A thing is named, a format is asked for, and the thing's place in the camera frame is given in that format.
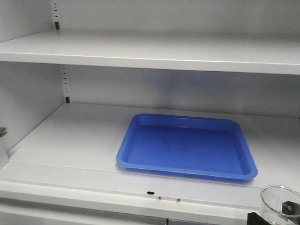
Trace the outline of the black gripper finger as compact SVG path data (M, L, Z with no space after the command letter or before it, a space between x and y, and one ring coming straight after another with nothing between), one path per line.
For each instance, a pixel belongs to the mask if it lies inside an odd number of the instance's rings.
M263 219L255 212L247 214L247 225L270 225L268 221Z

